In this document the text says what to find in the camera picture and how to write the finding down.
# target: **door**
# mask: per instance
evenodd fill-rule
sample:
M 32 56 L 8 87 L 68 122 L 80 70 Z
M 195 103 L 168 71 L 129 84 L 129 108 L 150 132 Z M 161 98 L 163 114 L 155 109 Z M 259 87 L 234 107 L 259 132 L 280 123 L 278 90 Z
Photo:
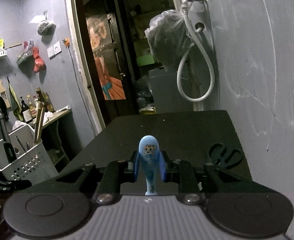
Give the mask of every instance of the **door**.
M 110 119 L 137 114 L 135 91 L 122 49 L 114 0 L 90 0 L 84 9 L 96 71 Z

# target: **white hose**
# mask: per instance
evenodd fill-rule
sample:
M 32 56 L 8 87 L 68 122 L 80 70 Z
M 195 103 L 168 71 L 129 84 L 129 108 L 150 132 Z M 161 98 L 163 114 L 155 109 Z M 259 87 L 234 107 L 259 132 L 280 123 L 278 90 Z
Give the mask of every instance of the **white hose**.
M 181 78 L 182 78 L 183 67 L 184 67 L 184 65 L 186 63 L 186 59 L 187 59 L 188 54 L 190 52 L 190 49 L 188 49 L 188 51 L 186 51 L 185 54 L 183 55 L 182 60 L 180 61 L 180 64 L 179 64 L 179 67 L 178 67 L 177 87 L 178 87 L 179 93 L 186 100 L 191 101 L 191 102 L 200 102 L 200 101 L 206 99 L 210 95 L 210 93 L 212 92 L 212 90 L 214 88 L 214 85 L 215 85 L 215 73 L 214 73 L 213 65 L 212 65 L 212 63 L 211 63 L 211 61 L 210 61 L 210 59 L 209 59 L 209 57 L 207 55 L 207 52 L 204 49 L 204 47 L 202 46 L 200 40 L 198 39 L 198 37 L 197 37 L 197 35 L 196 35 L 195 31 L 194 31 L 194 27 L 192 26 L 191 20 L 189 19 L 188 15 L 184 14 L 183 17 L 184 17 L 184 20 L 185 20 L 185 23 L 186 23 L 186 27 L 187 27 L 192 39 L 196 43 L 197 47 L 199 48 L 200 52 L 204 56 L 205 61 L 206 61 L 207 65 L 208 65 L 209 73 L 210 73 L 210 85 L 209 85 L 208 91 L 200 98 L 190 98 L 183 91 Z

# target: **cutting board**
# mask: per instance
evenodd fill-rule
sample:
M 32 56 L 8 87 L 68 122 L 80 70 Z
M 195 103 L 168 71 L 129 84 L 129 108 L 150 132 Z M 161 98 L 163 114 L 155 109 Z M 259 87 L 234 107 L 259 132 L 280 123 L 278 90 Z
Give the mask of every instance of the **cutting board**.
M 7 92 L 6 92 L 5 88 L 4 88 L 3 85 L 2 85 L 2 81 L 1 81 L 1 79 L 0 79 L 0 95 L 1 95 L 2 99 L 3 99 L 3 100 L 5 101 L 5 103 L 6 103 L 6 107 L 7 107 L 7 108 L 11 107 L 11 106 L 10 106 L 10 103 L 9 103 L 8 96 L 7 96 Z

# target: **red plastic bag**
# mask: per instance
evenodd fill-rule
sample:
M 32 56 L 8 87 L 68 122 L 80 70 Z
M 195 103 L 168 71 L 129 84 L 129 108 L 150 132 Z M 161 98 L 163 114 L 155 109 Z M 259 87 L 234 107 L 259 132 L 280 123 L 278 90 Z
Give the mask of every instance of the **red plastic bag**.
M 34 72 L 38 73 L 39 71 L 46 69 L 46 64 L 43 59 L 39 56 L 39 49 L 37 47 L 32 48 L 32 53 L 34 55 Z

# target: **white basket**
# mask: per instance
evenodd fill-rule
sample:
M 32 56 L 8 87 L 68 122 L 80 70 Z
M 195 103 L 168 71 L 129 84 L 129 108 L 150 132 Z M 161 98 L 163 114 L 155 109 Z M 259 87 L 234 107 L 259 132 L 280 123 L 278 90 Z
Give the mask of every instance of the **white basket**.
M 17 159 L 9 163 L 3 148 L 3 140 L 0 140 L 0 171 L 7 180 L 27 179 L 32 185 L 35 185 L 58 175 L 42 141 L 25 153 L 15 135 L 18 136 L 25 149 L 27 142 L 32 146 L 34 141 L 34 130 L 28 124 L 10 133 L 11 144 L 18 148 L 19 152 L 16 154 Z

